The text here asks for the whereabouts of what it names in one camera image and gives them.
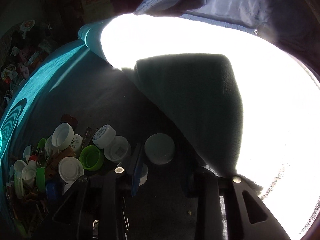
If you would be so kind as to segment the white bottle cap far right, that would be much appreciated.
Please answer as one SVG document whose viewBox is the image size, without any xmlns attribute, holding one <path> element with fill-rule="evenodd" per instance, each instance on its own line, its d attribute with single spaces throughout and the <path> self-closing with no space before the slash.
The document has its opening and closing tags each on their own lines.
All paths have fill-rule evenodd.
<svg viewBox="0 0 320 240">
<path fill-rule="evenodd" d="M 144 145 L 146 156 L 156 165 L 169 163 L 173 158 L 174 149 L 174 141 L 163 133 L 153 134 Z"/>
</svg>

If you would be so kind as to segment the green bottle cap centre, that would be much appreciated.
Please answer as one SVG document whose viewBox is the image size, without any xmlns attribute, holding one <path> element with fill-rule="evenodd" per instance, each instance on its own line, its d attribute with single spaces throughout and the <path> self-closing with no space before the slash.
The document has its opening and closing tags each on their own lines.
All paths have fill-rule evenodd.
<svg viewBox="0 0 320 240">
<path fill-rule="evenodd" d="M 97 171 L 103 165 L 104 155 L 97 146 L 89 145 L 81 151 L 79 160 L 85 170 Z"/>
</svg>

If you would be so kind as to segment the blue bottle cap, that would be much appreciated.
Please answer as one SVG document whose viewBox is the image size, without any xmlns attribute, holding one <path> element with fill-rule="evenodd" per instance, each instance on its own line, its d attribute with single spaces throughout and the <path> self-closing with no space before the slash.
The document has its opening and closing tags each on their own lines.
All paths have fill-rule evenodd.
<svg viewBox="0 0 320 240">
<path fill-rule="evenodd" d="M 56 199 L 57 193 L 56 193 L 56 184 L 49 182 L 46 185 L 46 195 L 48 199 Z"/>
</svg>

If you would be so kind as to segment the brown bottle cap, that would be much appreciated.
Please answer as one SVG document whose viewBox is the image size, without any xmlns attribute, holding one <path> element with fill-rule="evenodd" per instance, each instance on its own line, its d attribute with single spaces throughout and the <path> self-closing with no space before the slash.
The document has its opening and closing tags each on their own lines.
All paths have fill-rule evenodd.
<svg viewBox="0 0 320 240">
<path fill-rule="evenodd" d="M 69 124 L 69 126 L 71 126 L 71 128 L 74 129 L 74 130 L 78 126 L 78 120 L 75 117 L 73 117 L 73 116 L 71 116 L 69 114 L 63 114 L 61 116 L 60 124 L 63 124 L 63 123 Z"/>
</svg>

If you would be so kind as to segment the white quilt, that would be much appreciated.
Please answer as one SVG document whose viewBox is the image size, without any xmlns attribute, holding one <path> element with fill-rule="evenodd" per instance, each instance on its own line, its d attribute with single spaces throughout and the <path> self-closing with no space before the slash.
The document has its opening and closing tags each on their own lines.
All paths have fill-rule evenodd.
<svg viewBox="0 0 320 240">
<path fill-rule="evenodd" d="M 124 14 L 80 28 L 218 174 L 261 187 L 292 239 L 319 214 L 319 81 L 298 59 L 243 31 Z"/>
</svg>

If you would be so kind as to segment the white perforated plastic basket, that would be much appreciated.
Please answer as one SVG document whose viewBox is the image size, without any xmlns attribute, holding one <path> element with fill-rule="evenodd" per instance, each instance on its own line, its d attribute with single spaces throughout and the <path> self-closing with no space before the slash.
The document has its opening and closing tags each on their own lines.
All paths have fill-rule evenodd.
<svg viewBox="0 0 320 240">
<path fill-rule="evenodd" d="M 0 154 L 2 152 L 2 145 L 3 145 L 3 135 L 2 135 L 2 132 L 0 131 Z"/>
</svg>

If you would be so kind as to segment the stacked cardboard boxes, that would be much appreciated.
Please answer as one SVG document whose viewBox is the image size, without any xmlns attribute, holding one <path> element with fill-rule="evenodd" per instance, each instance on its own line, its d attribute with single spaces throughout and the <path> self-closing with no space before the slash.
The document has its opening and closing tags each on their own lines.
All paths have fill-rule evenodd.
<svg viewBox="0 0 320 240">
<path fill-rule="evenodd" d="M 85 23 L 104 20 L 113 16 L 113 5 L 110 0 L 81 0 Z"/>
</svg>

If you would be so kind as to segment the purple down jacket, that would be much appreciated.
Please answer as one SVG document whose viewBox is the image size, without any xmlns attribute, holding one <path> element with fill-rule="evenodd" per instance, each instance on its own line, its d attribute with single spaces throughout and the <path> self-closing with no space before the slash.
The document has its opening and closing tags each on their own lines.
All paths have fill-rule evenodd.
<svg viewBox="0 0 320 240">
<path fill-rule="evenodd" d="M 319 63 L 319 22 L 303 0 L 143 0 L 135 13 L 175 15 L 242 30 Z"/>
</svg>

